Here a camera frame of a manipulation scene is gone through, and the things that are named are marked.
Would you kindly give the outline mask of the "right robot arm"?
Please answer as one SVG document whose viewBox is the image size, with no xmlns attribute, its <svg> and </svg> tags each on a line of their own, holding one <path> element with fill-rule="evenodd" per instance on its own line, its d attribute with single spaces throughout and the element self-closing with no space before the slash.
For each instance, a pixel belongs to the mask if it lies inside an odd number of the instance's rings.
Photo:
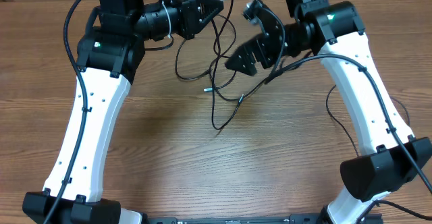
<svg viewBox="0 0 432 224">
<path fill-rule="evenodd" d="M 305 63 L 303 51 L 330 73 L 349 112 L 360 154 L 340 165 L 344 186 L 318 214 L 303 223 L 379 223 L 374 206 L 415 177 L 431 158 L 431 141 L 415 137 L 397 112 L 375 67 L 365 25 L 348 1 L 286 0 L 293 24 L 281 20 L 261 1 L 252 0 L 244 17 L 262 32 L 241 45 L 226 68 L 253 76 L 256 63 L 270 69 L 272 81 Z"/>
</svg>

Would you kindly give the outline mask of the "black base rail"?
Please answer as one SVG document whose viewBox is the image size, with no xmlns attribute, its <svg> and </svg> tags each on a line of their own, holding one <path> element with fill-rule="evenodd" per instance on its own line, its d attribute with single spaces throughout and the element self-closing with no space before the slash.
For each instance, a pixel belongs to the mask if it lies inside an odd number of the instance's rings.
<svg viewBox="0 0 432 224">
<path fill-rule="evenodd" d="M 232 218 L 201 218 L 177 219 L 175 217 L 150 218 L 144 224 L 330 224 L 327 217 L 319 213 L 291 214 L 287 217 L 232 217 Z"/>
</svg>

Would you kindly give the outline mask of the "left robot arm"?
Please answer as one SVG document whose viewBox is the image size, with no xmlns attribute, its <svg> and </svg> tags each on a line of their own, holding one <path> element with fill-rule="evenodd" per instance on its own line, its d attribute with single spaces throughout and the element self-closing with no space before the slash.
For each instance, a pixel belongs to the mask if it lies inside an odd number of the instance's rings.
<svg viewBox="0 0 432 224">
<path fill-rule="evenodd" d="M 107 151 L 147 40 L 186 40 L 223 10 L 221 0 L 99 0 L 76 53 L 76 94 L 57 161 L 40 192 L 26 193 L 36 223 L 148 223 L 146 214 L 103 198 Z"/>
</svg>

